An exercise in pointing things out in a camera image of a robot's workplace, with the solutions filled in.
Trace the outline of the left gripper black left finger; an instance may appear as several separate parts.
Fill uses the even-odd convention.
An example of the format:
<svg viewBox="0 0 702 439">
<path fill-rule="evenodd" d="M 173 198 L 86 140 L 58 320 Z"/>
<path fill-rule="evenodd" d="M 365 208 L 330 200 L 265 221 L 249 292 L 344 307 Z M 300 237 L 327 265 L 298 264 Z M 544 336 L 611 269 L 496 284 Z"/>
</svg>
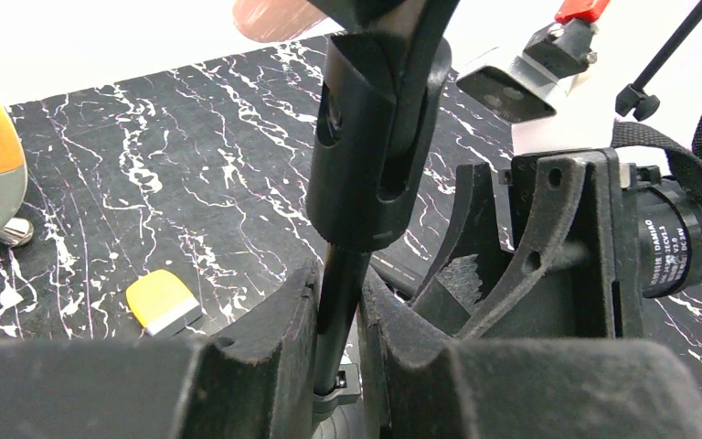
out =
<svg viewBox="0 0 702 439">
<path fill-rule="evenodd" d="M 319 283 L 212 336 L 0 340 L 0 438 L 308 438 Z"/>
</svg>

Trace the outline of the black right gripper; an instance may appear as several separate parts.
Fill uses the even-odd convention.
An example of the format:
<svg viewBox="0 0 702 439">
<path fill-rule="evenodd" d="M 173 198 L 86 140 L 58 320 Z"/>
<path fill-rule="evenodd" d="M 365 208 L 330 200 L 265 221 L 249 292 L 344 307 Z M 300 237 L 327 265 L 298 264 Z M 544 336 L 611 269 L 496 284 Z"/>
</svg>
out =
<svg viewBox="0 0 702 439">
<path fill-rule="evenodd" d="M 644 300 L 702 284 L 702 197 L 653 166 L 623 169 L 610 150 L 515 158 L 513 256 L 494 182 L 486 163 L 457 167 L 448 228 L 411 300 L 448 335 L 641 337 Z"/>
</svg>

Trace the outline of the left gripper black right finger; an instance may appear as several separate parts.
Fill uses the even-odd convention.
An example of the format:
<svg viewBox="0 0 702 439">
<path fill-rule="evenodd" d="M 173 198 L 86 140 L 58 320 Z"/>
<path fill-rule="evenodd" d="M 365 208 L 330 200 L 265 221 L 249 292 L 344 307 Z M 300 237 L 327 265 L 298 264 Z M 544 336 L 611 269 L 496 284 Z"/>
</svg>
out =
<svg viewBox="0 0 702 439">
<path fill-rule="evenodd" d="M 702 395 L 641 339 L 457 339 L 369 273 L 358 310 L 373 438 L 702 438 Z"/>
</svg>

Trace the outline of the black desktop microphone stand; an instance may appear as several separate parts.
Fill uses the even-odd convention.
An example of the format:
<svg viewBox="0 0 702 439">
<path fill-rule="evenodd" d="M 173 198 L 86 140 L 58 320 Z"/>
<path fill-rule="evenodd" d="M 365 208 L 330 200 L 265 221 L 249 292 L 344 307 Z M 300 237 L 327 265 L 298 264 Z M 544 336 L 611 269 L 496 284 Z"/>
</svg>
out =
<svg viewBox="0 0 702 439">
<path fill-rule="evenodd" d="M 453 1 L 320 1 L 328 42 L 306 208 L 327 242 L 314 354 L 314 423 L 337 375 L 371 256 L 410 224 L 452 65 Z"/>
</svg>

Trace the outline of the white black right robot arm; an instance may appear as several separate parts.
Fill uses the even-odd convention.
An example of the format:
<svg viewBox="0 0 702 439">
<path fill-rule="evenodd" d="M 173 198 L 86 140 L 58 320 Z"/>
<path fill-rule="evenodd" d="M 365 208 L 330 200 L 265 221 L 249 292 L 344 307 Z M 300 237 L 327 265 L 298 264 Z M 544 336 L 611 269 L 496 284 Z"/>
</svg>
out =
<svg viewBox="0 0 702 439">
<path fill-rule="evenodd" d="M 503 176 L 513 250 L 495 237 L 488 167 L 457 177 L 411 301 L 450 336 L 640 337 L 645 298 L 702 284 L 702 115 L 690 148 L 623 122 L 606 149 L 516 157 Z"/>
</svg>

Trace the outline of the pink microphone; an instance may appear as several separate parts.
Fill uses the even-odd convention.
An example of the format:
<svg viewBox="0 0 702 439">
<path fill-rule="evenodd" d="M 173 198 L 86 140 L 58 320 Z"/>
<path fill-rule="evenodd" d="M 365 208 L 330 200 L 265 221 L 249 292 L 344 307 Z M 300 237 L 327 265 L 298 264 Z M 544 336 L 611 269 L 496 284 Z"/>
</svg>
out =
<svg viewBox="0 0 702 439">
<path fill-rule="evenodd" d="M 240 34 L 259 43 L 297 38 L 327 18 L 305 0 L 236 0 L 231 12 Z"/>
</svg>

